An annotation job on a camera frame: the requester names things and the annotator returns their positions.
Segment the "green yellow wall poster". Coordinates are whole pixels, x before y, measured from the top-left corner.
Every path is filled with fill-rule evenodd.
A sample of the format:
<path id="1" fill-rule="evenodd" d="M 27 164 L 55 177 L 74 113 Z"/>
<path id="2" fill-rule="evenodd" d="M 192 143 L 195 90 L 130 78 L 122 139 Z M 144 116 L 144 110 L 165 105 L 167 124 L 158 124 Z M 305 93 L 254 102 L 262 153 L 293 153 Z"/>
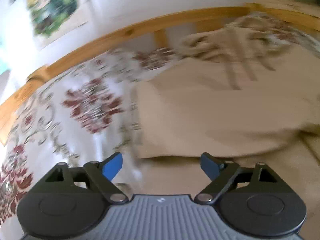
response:
<path id="1" fill-rule="evenodd" d="M 89 21 L 87 0 L 26 0 L 36 41 L 44 48 Z"/>

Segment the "wooden bed frame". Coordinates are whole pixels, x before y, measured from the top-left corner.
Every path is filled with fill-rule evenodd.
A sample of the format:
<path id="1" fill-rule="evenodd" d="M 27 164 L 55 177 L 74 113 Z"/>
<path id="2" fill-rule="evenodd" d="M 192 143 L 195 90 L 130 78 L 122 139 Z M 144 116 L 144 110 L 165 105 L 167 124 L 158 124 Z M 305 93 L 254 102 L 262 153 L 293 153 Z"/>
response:
<path id="1" fill-rule="evenodd" d="M 294 0 L 250 0 L 238 7 L 213 7 L 186 10 L 144 20 L 128 25 L 81 46 L 49 66 L 42 66 L 31 73 L 25 85 L 1 104 L 1 144 L 5 145 L 8 134 L 17 119 L 16 111 L 35 90 L 74 65 L 92 59 L 123 42 L 153 34 L 156 47 L 168 47 L 166 29 L 186 23 L 195 24 L 196 31 L 206 32 L 222 26 L 223 20 L 261 11 L 276 16 L 308 33 L 319 32 L 319 6 Z"/>

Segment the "floral white bed cover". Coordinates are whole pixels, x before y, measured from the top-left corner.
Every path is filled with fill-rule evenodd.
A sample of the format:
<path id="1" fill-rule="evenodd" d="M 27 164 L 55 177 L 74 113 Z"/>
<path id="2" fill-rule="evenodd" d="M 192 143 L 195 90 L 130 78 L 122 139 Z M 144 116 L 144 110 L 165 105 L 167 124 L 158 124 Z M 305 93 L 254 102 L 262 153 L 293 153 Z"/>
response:
<path id="1" fill-rule="evenodd" d="M 126 193 L 157 193 L 146 190 L 150 161 L 137 157 L 132 93 L 139 82 L 181 60 L 182 39 L 175 49 L 110 49 L 61 73 L 26 100 L 1 157 L 1 239 L 22 236 L 17 205 L 58 162 L 80 167 L 121 152 L 124 166 L 114 183 Z"/>

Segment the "beige hooded garment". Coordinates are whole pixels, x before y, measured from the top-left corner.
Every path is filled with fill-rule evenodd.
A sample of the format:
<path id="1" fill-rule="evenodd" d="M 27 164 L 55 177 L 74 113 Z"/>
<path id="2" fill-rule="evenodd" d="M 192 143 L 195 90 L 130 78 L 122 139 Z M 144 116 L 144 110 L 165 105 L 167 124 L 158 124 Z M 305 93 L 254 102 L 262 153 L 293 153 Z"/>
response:
<path id="1" fill-rule="evenodd" d="M 148 192 L 195 192 L 180 157 L 203 152 L 266 163 L 304 200 L 305 239 L 319 239 L 319 40 L 267 15 L 191 34 L 181 60 L 133 90 L 137 157 L 150 161 Z"/>

